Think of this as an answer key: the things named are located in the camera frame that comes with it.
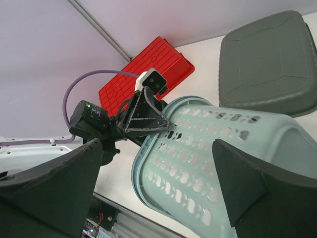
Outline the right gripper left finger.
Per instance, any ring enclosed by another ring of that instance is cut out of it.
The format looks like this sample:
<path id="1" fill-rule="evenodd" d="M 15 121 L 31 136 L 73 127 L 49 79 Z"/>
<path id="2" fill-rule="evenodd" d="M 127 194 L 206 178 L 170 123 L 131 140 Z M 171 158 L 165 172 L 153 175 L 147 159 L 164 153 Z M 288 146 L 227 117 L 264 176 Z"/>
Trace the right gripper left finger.
<path id="1" fill-rule="evenodd" d="M 79 238 L 103 156 L 98 139 L 0 180 L 2 238 Z"/>

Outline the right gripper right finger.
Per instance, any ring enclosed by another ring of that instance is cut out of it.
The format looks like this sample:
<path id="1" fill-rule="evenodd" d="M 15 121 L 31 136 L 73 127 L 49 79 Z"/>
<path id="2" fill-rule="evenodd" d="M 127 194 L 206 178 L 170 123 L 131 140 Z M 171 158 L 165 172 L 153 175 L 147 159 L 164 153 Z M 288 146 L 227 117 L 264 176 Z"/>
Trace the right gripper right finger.
<path id="1" fill-rule="evenodd" d="M 315 238 L 317 180 L 216 139 L 212 155 L 230 225 L 239 238 Z"/>

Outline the dark grey plastic tub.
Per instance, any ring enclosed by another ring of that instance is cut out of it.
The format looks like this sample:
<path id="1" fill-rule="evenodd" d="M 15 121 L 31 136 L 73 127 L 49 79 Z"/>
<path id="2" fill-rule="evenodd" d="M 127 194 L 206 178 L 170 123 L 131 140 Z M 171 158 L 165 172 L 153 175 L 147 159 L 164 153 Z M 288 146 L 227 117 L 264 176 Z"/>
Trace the dark grey plastic tub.
<path id="1" fill-rule="evenodd" d="M 229 32 L 218 73 L 222 107 L 300 117 L 317 109 L 317 48 L 308 24 L 283 11 Z"/>

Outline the red plastic tray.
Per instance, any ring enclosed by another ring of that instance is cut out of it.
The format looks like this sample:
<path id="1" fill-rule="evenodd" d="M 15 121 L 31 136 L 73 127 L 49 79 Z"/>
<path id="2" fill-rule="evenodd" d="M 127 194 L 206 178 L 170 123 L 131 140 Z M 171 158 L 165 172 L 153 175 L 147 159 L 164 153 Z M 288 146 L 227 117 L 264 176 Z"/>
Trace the red plastic tray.
<path id="1" fill-rule="evenodd" d="M 141 75 L 150 68 L 155 68 L 167 80 L 167 91 L 162 95 L 157 94 L 158 99 L 165 97 L 195 70 L 191 62 L 160 36 L 145 47 L 122 71 Z M 99 90 L 101 107 L 106 109 L 109 115 L 115 115 L 120 105 L 133 95 L 135 82 L 135 77 L 117 74 Z"/>

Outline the light blue perforated basket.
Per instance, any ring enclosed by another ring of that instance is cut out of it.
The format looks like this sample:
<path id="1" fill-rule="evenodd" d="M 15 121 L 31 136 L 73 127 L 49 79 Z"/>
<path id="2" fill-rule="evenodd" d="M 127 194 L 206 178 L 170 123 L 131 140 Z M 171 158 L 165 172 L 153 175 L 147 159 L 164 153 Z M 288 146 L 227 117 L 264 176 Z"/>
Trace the light blue perforated basket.
<path id="1" fill-rule="evenodd" d="M 216 139 L 317 179 L 317 143 L 287 115 L 220 108 L 190 96 L 174 100 L 163 114 L 170 127 L 144 141 L 132 166 L 132 185 L 144 205 L 202 238 L 238 238 L 214 164 Z"/>

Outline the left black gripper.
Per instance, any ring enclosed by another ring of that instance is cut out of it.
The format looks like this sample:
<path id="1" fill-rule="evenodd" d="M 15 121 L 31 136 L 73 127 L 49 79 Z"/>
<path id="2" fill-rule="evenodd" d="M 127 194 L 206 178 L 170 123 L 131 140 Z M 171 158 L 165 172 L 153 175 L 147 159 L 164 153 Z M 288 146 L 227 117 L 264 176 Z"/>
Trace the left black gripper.
<path id="1" fill-rule="evenodd" d="M 109 164 L 120 150 L 115 143 L 130 140 L 138 145 L 137 137 L 161 133 L 169 129 L 170 121 L 163 114 L 168 103 L 158 100 L 149 87 L 135 93 L 126 110 L 124 101 L 116 115 L 88 101 L 80 101 L 69 120 L 69 132 L 84 139 L 84 143 L 99 139 L 102 148 L 102 165 Z"/>

